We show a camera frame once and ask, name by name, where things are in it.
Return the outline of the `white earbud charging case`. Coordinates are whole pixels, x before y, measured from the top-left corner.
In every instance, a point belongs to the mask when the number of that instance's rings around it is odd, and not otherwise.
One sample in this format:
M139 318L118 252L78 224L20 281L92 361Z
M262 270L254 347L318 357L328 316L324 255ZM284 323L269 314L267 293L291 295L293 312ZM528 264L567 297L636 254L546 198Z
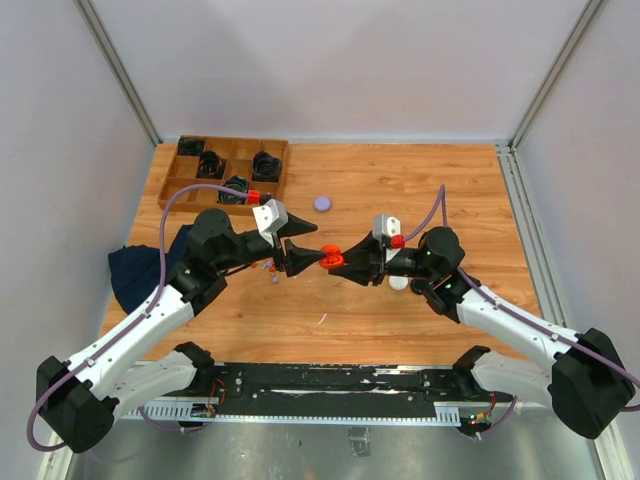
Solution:
M409 279L407 277L390 276L388 283L393 290L402 291L409 286Z

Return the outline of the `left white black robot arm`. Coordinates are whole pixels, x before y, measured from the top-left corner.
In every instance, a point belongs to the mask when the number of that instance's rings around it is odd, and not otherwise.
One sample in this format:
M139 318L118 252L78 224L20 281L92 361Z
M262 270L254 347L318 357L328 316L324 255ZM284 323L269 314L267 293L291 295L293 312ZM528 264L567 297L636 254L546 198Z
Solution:
M237 233L228 214L209 209L196 216L182 259L162 268L149 297L106 335L65 361L51 356L36 372L36 402L26 426L32 448L53 451L34 435L42 419L75 453L97 445L123 416L166 393L187 390L200 396L214 383L209 352L187 342L141 368L136 362L160 340L194 319L226 288L227 274L262 260L287 276L324 258L319 250L295 246L294 236L317 225L270 200L253 210L255 229Z

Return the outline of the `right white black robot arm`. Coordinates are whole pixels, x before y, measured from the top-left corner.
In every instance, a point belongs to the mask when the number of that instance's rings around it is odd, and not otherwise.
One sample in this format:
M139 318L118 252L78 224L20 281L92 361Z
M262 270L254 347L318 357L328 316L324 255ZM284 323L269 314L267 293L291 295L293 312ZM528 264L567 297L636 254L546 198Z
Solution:
M455 232L438 226L416 247L401 235L368 234L347 251L325 247L328 272L359 285L387 276L420 284L438 315L481 330L522 354L507 357L475 347L459 359L455 392L474 400L486 391L509 394L553 410L574 433L596 439L622 412L631 411L635 378L624 368L610 338L549 323L494 293L460 266L465 252Z

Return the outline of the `orange earbud charging case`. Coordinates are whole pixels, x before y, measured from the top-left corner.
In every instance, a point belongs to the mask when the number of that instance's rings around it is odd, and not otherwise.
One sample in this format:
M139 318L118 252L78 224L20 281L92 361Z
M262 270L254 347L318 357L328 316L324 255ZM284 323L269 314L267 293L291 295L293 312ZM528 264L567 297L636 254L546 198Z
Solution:
M345 260L341 249L333 244L325 245L321 248L325 257L319 261L319 265L325 270L334 270L345 265Z

